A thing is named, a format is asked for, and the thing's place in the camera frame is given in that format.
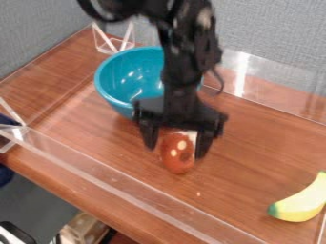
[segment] yellow banana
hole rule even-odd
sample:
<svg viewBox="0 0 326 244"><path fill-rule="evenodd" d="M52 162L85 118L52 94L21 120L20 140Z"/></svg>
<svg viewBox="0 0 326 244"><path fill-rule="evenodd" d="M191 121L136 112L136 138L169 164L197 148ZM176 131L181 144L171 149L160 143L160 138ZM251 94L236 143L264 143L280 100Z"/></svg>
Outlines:
<svg viewBox="0 0 326 244"><path fill-rule="evenodd" d="M290 221L303 222L314 218L326 204L326 172L319 172L311 185L298 194L268 207L268 214Z"/></svg>

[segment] teal bowl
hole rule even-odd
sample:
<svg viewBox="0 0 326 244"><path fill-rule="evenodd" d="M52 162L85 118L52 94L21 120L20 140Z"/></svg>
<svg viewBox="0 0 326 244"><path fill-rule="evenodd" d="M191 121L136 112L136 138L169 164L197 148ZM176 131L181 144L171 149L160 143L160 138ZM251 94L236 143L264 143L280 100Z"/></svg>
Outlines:
<svg viewBox="0 0 326 244"><path fill-rule="evenodd" d="M163 50L143 47L109 57L94 72L94 88L114 111L132 119L132 102L163 95Z"/></svg>

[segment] banana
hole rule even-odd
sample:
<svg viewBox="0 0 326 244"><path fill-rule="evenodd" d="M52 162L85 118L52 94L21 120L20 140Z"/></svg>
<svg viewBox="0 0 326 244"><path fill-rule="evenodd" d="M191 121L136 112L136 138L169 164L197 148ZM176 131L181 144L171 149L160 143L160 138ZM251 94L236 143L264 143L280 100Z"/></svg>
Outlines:
<svg viewBox="0 0 326 244"><path fill-rule="evenodd" d="M314 218L326 204L326 172L319 172L311 185L298 194L268 207L268 214L290 222L303 222Z"/></svg>

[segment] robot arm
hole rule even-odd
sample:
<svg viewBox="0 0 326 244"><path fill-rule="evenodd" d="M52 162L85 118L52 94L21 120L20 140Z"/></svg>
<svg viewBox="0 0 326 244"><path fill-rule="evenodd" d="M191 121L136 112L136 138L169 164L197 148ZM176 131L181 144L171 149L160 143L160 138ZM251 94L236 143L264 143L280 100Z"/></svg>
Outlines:
<svg viewBox="0 0 326 244"><path fill-rule="evenodd" d="M208 0L97 0L102 14L90 0L77 0L81 9L102 22L117 22L143 15L157 28L164 51L160 98L136 101L133 120L140 126L145 145L153 149L159 127L199 132L196 158L208 150L212 138L223 132L227 116L200 101L196 88L204 72L220 63L223 51L215 36L215 16Z"/></svg>

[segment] wooden table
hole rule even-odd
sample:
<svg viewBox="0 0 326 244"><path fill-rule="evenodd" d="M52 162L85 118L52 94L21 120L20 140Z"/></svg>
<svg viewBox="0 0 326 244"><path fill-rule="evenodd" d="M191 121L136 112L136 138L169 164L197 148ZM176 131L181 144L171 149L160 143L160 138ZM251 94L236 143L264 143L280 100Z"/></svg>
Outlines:
<svg viewBox="0 0 326 244"><path fill-rule="evenodd" d="M204 217L221 219L267 243L315 243L322 214L292 224L269 217L265 209L299 192L324 170L326 127L231 94L215 97L203 90L203 100L229 115L225 134L215 140L195 169L187 175L173 175L161 166L157 153L145 150L137 127L113 112L94 91L94 69L105 58L96 52L92 31L85 28L0 83L0 96L29 127L101 162L101 168L78 160L68 163L84 172L94 172L97 180L105 182L105 170L98 169L112 167L199 210ZM221 73L229 92L235 73ZM310 97L253 77L247 77L245 84L259 84L260 97L265 91L264 102L280 101L288 95L296 99ZM298 106L292 104L292 108L284 105L283 109L295 113ZM312 110L314 115L323 112L322 107ZM300 115L311 116L310 110ZM199 235L189 234L193 230L185 232L21 147L0 157L14 171L137 242L204 242ZM219 233L213 226L204 227ZM232 232L221 231L219 235L236 235ZM237 239L235 243L260 242Z"/></svg>

